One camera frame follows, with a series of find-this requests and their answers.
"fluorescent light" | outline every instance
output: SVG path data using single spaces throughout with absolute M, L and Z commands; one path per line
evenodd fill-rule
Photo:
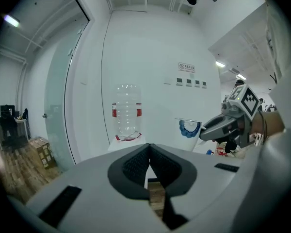
M 218 67 L 225 67 L 225 65 L 222 64 L 222 63 L 220 63 L 220 62 L 217 62 L 217 61 L 216 61 L 215 63 L 217 64 Z
M 14 19 L 13 17 L 9 15 L 4 16 L 4 20 L 6 20 L 8 23 L 12 24 L 14 27 L 18 27 L 19 21 Z
M 238 74 L 237 76 L 240 77 L 243 80 L 246 80 L 246 78 L 242 74 Z

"door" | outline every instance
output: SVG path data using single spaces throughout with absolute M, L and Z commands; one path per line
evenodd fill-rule
M 60 41 L 49 67 L 45 89 L 43 117 L 52 153 L 62 171 L 75 164 L 65 128 L 65 84 L 73 50 L 85 26 L 80 25 Z

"white table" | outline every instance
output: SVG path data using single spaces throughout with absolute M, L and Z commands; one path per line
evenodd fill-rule
M 15 120 L 15 122 L 17 122 L 17 123 L 24 123 L 26 138 L 27 138 L 27 141 L 29 141 L 29 139 L 28 139 L 28 133 L 27 133 L 26 121 L 27 121 L 26 119 L 23 119 L 23 120 Z

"black slot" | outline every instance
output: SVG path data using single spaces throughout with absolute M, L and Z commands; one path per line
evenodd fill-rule
M 150 200 L 150 193 L 144 188 L 149 148 L 149 144 L 142 145 L 114 161 L 108 169 L 110 184 L 128 199 Z
M 155 144 L 151 144 L 150 165 L 165 188 L 163 222 L 174 230 L 188 220 L 175 213 L 171 198 L 184 195 L 191 189 L 197 178 L 197 170 L 191 162 Z
M 226 170 L 226 171 L 234 172 L 234 173 L 236 173 L 238 171 L 238 169 L 239 169 L 238 166 L 231 166 L 231 165 L 223 164 L 223 163 L 218 163 L 214 167 L 219 168 L 219 169 L 223 169 L 223 170 Z
M 67 186 L 64 191 L 41 213 L 40 219 L 54 228 L 64 218 L 65 214 L 76 200 L 82 189 Z

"plastic bottle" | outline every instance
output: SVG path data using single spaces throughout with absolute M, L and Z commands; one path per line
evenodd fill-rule
M 131 141 L 140 134 L 140 123 L 137 114 L 141 116 L 141 93 L 134 84 L 122 84 L 116 89 L 115 102 L 113 103 L 113 118 L 115 137 L 121 141 Z

